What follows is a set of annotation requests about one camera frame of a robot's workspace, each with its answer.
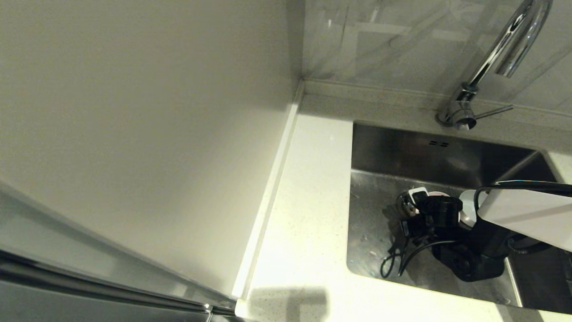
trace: quartz countertop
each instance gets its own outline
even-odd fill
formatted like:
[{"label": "quartz countertop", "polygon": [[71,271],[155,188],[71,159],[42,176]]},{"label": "quartz countertop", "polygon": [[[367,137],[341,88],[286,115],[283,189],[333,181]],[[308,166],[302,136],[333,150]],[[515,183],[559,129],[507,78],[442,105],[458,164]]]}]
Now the quartz countertop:
[{"label": "quartz countertop", "polygon": [[491,119],[476,131],[461,133],[438,127],[433,116],[429,109],[380,108],[372,102],[305,96],[248,297],[239,300],[237,315],[258,322],[572,321],[569,315],[507,307],[349,271],[346,251],[355,119],[542,148],[561,179],[571,182],[570,132]]}]

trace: chrome faucet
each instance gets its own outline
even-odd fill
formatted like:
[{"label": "chrome faucet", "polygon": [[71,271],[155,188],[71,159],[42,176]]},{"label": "chrome faucet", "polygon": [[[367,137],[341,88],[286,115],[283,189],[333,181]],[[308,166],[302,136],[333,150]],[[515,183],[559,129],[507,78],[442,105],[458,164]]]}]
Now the chrome faucet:
[{"label": "chrome faucet", "polygon": [[518,68],[522,59],[529,52],[542,29],[553,0],[524,0],[515,11],[503,32],[496,39],[479,68],[468,81],[462,82],[447,104],[437,113],[435,120],[446,127],[454,126],[456,129],[472,129],[476,120],[512,109],[512,106],[503,107],[480,115],[475,115],[471,109],[471,101],[479,92],[479,84],[488,70],[501,56],[502,52],[514,39],[512,47],[500,63],[496,73],[510,78]]}]

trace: black cable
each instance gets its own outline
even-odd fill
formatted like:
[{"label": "black cable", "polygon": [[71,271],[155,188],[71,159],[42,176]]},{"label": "black cable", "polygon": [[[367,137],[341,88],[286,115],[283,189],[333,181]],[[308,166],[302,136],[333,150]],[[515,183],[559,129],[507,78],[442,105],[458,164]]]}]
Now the black cable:
[{"label": "black cable", "polygon": [[411,255],[409,257],[407,257],[405,259],[405,262],[403,263],[403,266],[401,267],[400,265],[400,269],[399,269],[399,276],[401,276],[403,274],[403,272],[405,271],[405,268],[407,268],[407,264],[409,264],[409,262],[413,259],[413,257],[417,254],[419,254],[422,250],[429,248],[431,246],[435,246],[435,245],[443,245],[443,244],[454,244],[456,242],[460,242],[460,241],[454,241],[454,240],[449,240],[449,241],[436,241],[436,242],[432,242],[429,244],[426,244],[424,246],[421,246],[419,248],[417,248],[415,251],[413,251],[413,253],[411,253]]},{"label": "black cable", "polygon": [[[387,277],[391,274],[391,271],[393,270],[393,266],[394,266],[394,263],[395,263],[395,257],[400,257],[400,260],[399,260],[399,270],[401,270],[401,267],[402,267],[402,265],[403,265],[403,257],[407,254],[407,245],[409,245],[409,239],[410,239],[409,237],[406,237],[405,243],[404,243],[404,245],[403,245],[403,251],[401,251],[399,254],[397,254],[397,253],[395,252],[395,250],[394,250],[394,251],[392,252],[392,254],[390,254],[388,257],[386,257],[386,258],[383,259],[382,265],[381,265],[381,267],[379,268],[379,274],[382,276],[382,278],[387,278]],[[387,273],[386,273],[386,274],[383,274],[383,266],[386,264],[386,262],[387,262],[388,260],[391,260],[390,268],[387,270]]]},{"label": "black cable", "polygon": [[475,205],[475,214],[477,214],[477,211],[479,211],[479,194],[481,192],[483,192],[484,190],[487,190],[487,189],[492,190],[495,188],[496,187],[480,187],[475,191],[475,196],[473,197],[473,200],[472,200],[474,202],[474,205]]}]

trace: backsplash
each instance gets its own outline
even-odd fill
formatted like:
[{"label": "backsplash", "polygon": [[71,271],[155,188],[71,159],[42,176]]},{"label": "backsplash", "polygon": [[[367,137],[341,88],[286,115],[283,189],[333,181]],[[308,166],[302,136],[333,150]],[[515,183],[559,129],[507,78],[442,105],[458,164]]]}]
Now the backsplash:
[{"label": "backsplash", "polygon": [[[451,95],[521,0],[306,0],[304,76]],[[493,72],[479,100],[572,117],[572,1],[548,20],[512,78]]]}]

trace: stainless steel sink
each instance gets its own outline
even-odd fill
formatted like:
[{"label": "stainless steel sink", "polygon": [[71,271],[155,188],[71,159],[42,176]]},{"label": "stainless steel sink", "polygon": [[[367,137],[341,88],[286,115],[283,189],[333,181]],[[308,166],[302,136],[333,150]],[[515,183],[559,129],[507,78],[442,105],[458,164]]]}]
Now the stainless steel sink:
[{"label": "stainless steel sink", "polygon": [[[510,179],[557,181],[546,157],[536,150],[354,124],[349,269],[382,278],[382,258],[401,238],[395,206],[400,193],[424,186],[458,197],[464,190]],[[532,255],[511,255],[502,276],[469,283],[423,251],[401,277],[394,271],[387,280],[500,304],[572,313],[571,261],[570,253],[554,247]]]}]

